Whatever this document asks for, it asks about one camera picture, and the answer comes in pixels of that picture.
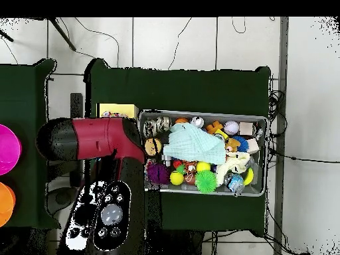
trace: white ball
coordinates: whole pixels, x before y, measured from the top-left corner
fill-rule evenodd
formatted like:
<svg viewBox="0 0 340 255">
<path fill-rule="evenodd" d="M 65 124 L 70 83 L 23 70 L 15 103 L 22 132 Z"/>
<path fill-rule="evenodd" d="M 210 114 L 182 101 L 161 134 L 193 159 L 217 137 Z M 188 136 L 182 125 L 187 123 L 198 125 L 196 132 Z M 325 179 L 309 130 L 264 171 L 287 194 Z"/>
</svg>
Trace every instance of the white ball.
<svg viewBox="0 0 340 255">
<path fill-rule="evenodd" d="M 224 132 L 226 132 L 228 135 L 235 135 L 239 129 L 240 126 L 238 123 L 232 120 L 226 122 L 224 125 Z"/>
</svg>

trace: yellow box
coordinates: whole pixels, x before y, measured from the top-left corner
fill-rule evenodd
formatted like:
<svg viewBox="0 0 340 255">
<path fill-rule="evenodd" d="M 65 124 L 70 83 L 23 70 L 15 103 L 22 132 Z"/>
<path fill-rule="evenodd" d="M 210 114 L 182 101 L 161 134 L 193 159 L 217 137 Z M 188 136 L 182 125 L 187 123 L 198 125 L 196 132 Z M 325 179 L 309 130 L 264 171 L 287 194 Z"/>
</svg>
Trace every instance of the yellow box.
<svg viewBox="0 0 340 255">
<path fill-rule="evenodd" d="M 129 118 L 137 120 L 138 108 L 133 104 L 99 104 L 99 116 L 104 112 L 126 114 Z"/>
</svg>

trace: teddy bear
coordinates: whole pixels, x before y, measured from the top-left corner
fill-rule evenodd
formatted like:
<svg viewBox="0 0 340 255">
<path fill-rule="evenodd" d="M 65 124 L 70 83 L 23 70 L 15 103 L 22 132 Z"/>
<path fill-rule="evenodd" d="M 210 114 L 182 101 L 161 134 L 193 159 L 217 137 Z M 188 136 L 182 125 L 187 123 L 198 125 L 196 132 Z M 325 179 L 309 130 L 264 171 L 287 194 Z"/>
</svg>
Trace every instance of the teddy bear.
<svg viewBox="0 0 340 255">
<path fill-rule="evenodd" d="M 227 153 L 236 153 L 237 152 L 237 147 L 240 147 L 241 143 L 237 141 L 236 139 L 229 138 L 226 140 L 226 152 Z"/>
</svg>

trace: orange toy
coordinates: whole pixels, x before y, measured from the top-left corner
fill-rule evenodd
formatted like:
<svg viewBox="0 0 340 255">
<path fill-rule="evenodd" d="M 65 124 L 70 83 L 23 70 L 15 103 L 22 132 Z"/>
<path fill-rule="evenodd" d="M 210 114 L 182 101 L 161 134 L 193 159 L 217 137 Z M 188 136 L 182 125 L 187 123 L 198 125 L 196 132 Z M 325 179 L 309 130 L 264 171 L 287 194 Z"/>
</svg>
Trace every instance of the orange toy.
<svg viewBox="0 0 340 255">
<path fill-rule="evenodd" d="M 209 124 L 205 129 L 207 129 L 207 132 L 209 134 L 215 133 L 218 129 L 222 129 L 223 125 L 219 123 L 218 121 L 215 121 L 211 124 Z"/>
<path fill-rule="evenodd" d="M 15 195 L 12 189 L 0 182 L 0 227 L 11 218 L 15 205 Z"/>
<path fill-rule="evenodd" d="M 175 123 L 185 123 L 189 122 L 187 118 L 177 118 Z"/>
</svg>

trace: light blue cloth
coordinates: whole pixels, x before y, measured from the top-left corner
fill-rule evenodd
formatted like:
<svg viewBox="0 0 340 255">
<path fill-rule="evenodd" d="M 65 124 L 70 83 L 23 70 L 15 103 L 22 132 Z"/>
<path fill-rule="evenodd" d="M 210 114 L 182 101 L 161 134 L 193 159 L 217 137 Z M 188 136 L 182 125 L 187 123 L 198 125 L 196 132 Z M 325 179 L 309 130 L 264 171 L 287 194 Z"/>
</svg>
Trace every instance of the light blue cloth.
<svg viewBox="0 0 340 255">
<path fill-rule="evenodd" d="M 185 161 L 204 161 L 213 164 L 226 162 L 224 142 L 190 123 L 175 124 L 171 128 L 169 145 L 163 154 Z"/>
</svg>

